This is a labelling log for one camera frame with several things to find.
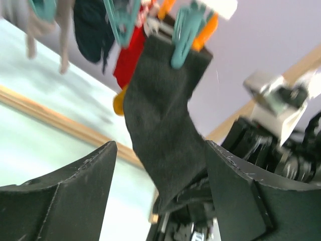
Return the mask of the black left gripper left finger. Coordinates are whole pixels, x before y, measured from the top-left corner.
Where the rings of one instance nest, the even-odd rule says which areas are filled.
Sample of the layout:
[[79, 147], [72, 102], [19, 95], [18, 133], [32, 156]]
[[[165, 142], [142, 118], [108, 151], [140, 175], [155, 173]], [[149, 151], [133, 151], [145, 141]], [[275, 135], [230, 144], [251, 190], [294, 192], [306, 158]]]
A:
[[1, 187], [1, 240], [99, 240], [116, 156], [110, 141], [56, 171]]

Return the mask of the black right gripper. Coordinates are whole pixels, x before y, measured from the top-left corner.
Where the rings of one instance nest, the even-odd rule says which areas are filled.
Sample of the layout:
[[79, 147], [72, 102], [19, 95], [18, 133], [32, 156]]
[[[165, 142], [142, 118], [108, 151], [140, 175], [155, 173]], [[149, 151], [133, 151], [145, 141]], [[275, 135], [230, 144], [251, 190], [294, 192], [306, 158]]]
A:
[[[314, 133], [318, 120], [319, 116], [310, 120], [301, 143], [288, 140], [283, 147], [278, 147], [270, 131], [256, 121], [241, 117], [233, 123], [220, 147], [270, 173], [320, 187], [320, 134]], [[210, 187], [207, 167], [199, 181], [175, 197], [175, 203], [187, 205], [207, 199], [203, 186]]]

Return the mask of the mustard yellow striped sock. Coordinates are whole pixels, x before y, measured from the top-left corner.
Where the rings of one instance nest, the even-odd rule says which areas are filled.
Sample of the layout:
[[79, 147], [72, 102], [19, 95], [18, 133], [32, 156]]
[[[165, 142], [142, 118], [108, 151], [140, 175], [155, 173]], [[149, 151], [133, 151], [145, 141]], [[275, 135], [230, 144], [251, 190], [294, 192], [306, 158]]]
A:
[[120, 93], [118, 93], [113, 99], [113, 110], [119, 116], [124, 116], [123, 101], [127, 91], [128, 85], [126, 85]]

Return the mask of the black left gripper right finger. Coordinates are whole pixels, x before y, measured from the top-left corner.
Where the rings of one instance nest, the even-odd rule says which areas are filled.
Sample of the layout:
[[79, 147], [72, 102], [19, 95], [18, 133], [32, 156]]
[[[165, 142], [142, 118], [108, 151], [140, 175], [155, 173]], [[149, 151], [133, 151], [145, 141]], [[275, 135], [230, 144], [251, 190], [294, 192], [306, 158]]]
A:
[[293, 181], [207, 141], [222, 240], [320, 240], [320, 187]]

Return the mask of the white round clip hanger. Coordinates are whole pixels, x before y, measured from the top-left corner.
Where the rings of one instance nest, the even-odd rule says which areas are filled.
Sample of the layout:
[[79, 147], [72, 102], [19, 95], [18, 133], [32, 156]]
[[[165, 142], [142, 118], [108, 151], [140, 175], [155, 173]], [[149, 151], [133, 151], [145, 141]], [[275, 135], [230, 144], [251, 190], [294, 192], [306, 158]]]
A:
[[237, 0], [198, 0], [225, 20], [230, 20], [237, 10]]

